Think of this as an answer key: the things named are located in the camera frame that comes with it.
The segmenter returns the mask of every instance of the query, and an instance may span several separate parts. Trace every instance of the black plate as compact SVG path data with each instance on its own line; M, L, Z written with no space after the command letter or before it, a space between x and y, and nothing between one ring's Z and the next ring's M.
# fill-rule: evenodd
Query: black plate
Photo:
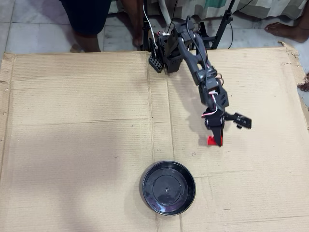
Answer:
M142 181L146 203L163 215L184 212L195 197L194 178L183 165L174 161L155 164Z

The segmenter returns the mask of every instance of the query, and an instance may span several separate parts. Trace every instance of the bare foot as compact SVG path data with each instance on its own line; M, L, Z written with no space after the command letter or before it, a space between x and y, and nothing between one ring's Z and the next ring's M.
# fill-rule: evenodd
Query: bare foot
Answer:
M309 73L306 76L306 83L300 84L297 87L300 88L301 91L308 92L309 91Z
M282 23L272 23L265 27L265 31L275 35L286 37L297 42L303 43L309 37L309 30L303 30L299 27L290 27Z

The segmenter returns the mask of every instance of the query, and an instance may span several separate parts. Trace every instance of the black robotic arm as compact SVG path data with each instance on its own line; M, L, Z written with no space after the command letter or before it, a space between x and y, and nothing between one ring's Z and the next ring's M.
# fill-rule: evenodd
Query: black robotic arm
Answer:
M187 21L175 25L171 34L159 34L157 47L152 39L149 39L149 63L160 73L164 66L167 73L176 72L184 59L192 74L195 84L198 86L202 104L207 106L202 114L205 126L212 130L213 137L209 137L209 145L222 146L223 128L226 120L232 120L238 128L251 128L251 119L235 113L230 115L225 111L229 106L227 92L223 89L220 74L208 60L207 52L201 37L193 32L194 24L187 17ZM190 45L197 48L196 54L189 51Z

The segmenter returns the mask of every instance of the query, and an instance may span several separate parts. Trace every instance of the human leg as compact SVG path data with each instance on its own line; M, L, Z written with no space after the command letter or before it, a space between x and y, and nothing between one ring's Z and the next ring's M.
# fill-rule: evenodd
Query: human leg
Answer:
M137 47L142 45L142 18L143 1L142 0L121 0L125 11L129 15L134 29L133 44Z
M76 42L85 52L100 52L97 34L103 29L111 0L61 0Z

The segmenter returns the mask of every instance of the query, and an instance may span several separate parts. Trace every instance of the black cable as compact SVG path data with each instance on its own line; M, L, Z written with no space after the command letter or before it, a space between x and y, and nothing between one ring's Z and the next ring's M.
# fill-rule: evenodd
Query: black cable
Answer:
M174 20L174 15L175 15L175 9L176 9L177 2L178 2L178 0L176 0L176 2L175 2L174 12L173 12L173 18L172 18L172 21L171 21L170 24L169 24L169 28L170 28L170 26L172 25L173 20Z
M200 53L200 56L202 57L202 60L203 60L204 69L206 70L206 62L205 62L205 60L204 60L204 57L202 56L202 53L201 53L201 51L200 51L198 45L196 44L195 40L192 38L192 35L191 35L190 31L189 31L189 20L190 20L190 17L187 16L187 19L186 19L186 26L187 26L188 34L189 34L190 39L192 40L194 46L197 48L197 51Z
M253 0L251 0L250 2L248 2L244 7L240 8L239 10L234 11L234 13L237 12L237 11L241 11L243 8L245 8L246 6L248 6L251 2L253 2Z
M233 14L234 14L235 12L237 12L237 11L241 11L243 8L245 8L246 6L248 6L251 2L253 2L253 0L251 0L250 2L248 2L244 7L241 7L239 10L234 11ZM232 44L233 44L233 27L232 27L232 24L231 24L231 23L229 23L229 24L231 25L231 29L232 29L232 42L231 42L231 45L229 46L228 49L230 49L231 46L232 46Z
M231 24L231 23L230 23L230 25L231 25L231 29L232 29L232 42L231 42L231 45L228 47L228 49L230 49L231 46L232 46L232 44L233 44L233 27L232 27L232 24Z

